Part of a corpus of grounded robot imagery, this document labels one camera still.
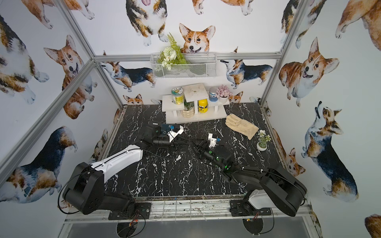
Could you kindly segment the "teal plastic storage box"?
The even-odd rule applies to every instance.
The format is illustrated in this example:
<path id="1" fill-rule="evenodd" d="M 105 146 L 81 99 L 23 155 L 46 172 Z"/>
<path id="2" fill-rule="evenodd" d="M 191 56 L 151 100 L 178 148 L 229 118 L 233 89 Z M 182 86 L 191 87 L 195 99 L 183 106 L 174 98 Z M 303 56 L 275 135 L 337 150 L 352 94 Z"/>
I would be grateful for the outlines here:
<path id="1" fill-rule="evenodd" d="M 174 125 L 174 124 L 162 124 L 161 128 L 160 128 L 160 131 L 161 131 L 162 134 L 167 134 L 167 132 L 168 132 L 168 125 Z"/>

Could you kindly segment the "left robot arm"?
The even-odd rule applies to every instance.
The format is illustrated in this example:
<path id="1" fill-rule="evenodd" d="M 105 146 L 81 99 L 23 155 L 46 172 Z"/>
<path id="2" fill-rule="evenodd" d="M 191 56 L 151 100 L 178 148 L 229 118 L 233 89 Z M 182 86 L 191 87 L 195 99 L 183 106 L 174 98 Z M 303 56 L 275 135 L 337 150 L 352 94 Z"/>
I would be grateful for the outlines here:
<path id="1" fill-rule="evenodd" d="M 92 164 L 78 164 L 60 196 L 83 215 L 109 210 L 128 218 L 135 216 L 135 200 L 123 193 L 106 192 L 105 183 L 121 170 L 142 160 L 147 148 L 174 145 L 183 131 L 183 126 L 178 124 L 149 123 L 143 136 L 122 151 Z"/>

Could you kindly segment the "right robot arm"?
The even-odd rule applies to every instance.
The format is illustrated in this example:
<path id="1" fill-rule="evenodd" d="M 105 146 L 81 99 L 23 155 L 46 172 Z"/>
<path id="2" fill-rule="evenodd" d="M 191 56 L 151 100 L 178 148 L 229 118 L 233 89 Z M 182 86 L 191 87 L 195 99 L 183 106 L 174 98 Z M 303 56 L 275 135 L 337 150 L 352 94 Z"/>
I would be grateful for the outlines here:
<path id="1" fill-rule="evenodd" d="M 247 184 L 252 190 L 263 190 L 270 201 L 284 214 L 294 217 L 304 204 L 307 188 L 281 165 L 257 168 L 233 161 L 233 154 L 226 146 L 211 148 L 207 140 L 190 144 L 204 163 L 215 167 L 225 181 Z"/>

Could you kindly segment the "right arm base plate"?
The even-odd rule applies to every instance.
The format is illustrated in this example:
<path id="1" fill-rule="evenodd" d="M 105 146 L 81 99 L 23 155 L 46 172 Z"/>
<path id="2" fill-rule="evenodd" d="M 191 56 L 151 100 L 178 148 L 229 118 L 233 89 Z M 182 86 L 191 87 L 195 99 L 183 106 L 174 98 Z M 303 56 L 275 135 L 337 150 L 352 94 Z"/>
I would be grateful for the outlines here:
<path id="1" fill-rule="evenodd" d="M 272 215 L 272 211 L 270 208 L 256 209 L 246 200 L 231 200 L 229 204 L 229 211 L 231 212 L 233 217 Z"/>

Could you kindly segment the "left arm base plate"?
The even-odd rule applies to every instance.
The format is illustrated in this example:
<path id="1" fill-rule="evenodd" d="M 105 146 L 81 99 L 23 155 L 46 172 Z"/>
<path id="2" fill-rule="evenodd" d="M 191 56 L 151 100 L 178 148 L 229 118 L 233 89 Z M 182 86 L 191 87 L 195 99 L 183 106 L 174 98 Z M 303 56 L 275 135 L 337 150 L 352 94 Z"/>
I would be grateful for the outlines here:
<path id="1" fill-rule="evenodd" d="M 132 220 L 132 219 L 148 219 L 151 211 L 150 202 L 132 203 L 127 206 L 123 211 L 114 212 L 109 214 L 109 220 Z"/>

